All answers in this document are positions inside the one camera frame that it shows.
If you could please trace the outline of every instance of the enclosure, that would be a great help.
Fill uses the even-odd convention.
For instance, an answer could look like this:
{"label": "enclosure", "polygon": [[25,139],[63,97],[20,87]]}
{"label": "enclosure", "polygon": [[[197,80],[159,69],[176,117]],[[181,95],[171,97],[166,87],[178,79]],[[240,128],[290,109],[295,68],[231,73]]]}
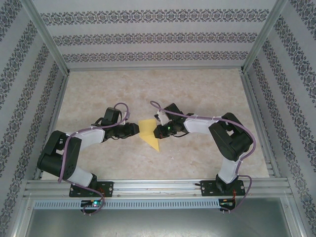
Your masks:
{"label": "enclosure", "polygon": [[[0,236],[316,236],[315,3],[1,0]],[[197,186],[223,160],[206,134],[161,139],[159,152],[138,135],[85,149],[78,165],[113,181],[91,217],[37,169],[53,131],[117,102],[129,122],[154,119],[151,100],[232,112],[254,134],[236,212]]]}

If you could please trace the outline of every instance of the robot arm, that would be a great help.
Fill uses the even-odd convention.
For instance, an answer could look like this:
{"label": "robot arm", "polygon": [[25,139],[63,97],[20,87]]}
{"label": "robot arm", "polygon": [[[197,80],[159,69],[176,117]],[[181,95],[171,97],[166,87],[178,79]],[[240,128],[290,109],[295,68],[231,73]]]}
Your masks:
{"label": "robot arm", "polygon": [[[175,104],[167,106],[165,110],[183,114]],[[161,111],[155,117],[161,122],[161,125],[158,125],[154,130],[155,137],[159,139],[175,135],[177,132],[198,132],[212,135],[219,151],[225,157],[221,170],[216,176],[216,186],[224,193],[234,185],[238,179],[236,170],[239,161],[253,143],[251,137],[243,129],[223,121],[184,118],[177,115],[165,114]],[[226,113],[221,118],[241,124],[232,113]]]}
{"label": "robot arm", "polygon": [[[120,110],[107,108],[104,117],[99,118],[91,125],[91,127],[113,125],[117,123],[119,115],[122,117]],[[95,190],[97,183],[96,175],[91,174],[90,172],[87,172],[77,166],[79,152],[92,144],[105,142],[109,138],[115,137],[116,139],[125,139],[137,133],[139,133],[138,125],[127,122],[124,125],[119,124],[111,128],[88,130],[76,134],[70,139],[68,144],[63,180],[69,180],[72,183]],[[62,167],[62,151],[70,134],[72,133],[64,133],[61,131],[54,131],[51,134],[42,154],[39,157],[39,169],[57,177],[60,176]]]}

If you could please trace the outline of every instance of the yellow triangle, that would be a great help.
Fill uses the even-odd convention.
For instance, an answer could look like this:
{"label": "yellow triangle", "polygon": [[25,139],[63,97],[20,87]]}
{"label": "yellow triangle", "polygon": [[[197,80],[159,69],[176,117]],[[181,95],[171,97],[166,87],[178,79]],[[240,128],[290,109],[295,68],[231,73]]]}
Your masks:
{"label": "yellow triangle", "polygon": [[159,151],[158,139],[154,136],[156,128],[156,119],[147,119],[138,121],[139,137]]}

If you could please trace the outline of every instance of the patterned wallpaper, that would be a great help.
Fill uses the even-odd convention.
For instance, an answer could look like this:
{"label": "patterned wallpaper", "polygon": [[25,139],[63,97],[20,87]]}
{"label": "patterned wallpaper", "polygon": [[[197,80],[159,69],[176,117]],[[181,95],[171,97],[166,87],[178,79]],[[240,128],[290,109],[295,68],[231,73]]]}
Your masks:
{"label": "patterned wallpaper", "polygon": [[35,0],[70,69],[241,66],[276,0]]}
{"label": "patterned wallpaper", "polygon": [[64,76],[19,0],[0,1],[0,237],[14,223]]}
{"label": "patterned wallpaper", "polygon": [[289,0],[248,75],[308,236],[316,236],[316,6]]}

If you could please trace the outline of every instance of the beige floor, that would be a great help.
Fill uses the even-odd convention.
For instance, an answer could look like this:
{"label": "beige floor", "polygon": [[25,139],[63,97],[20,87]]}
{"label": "beige floor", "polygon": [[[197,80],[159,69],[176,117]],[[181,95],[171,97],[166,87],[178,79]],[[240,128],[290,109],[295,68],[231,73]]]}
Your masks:
{"label": "beige floor", "polygon": [[[152,119],[156,109],[150,100],[162,106],[174,102],[185,114],[232,112],[257,138],[237,69],[72,72],[56,129],[69,132],[88,127],[120,101],[131,110],[130,122]],[[169,137],[160,140],[159,146],[157,152],[138,135],[109,140],[84,150],[78,165],[99,179],[215,178],[220,170],[223,157],[211,136]],[[260,145],[242,164],[240,174],[269,176]],[[43,179],[54,177],[45,173]]]}

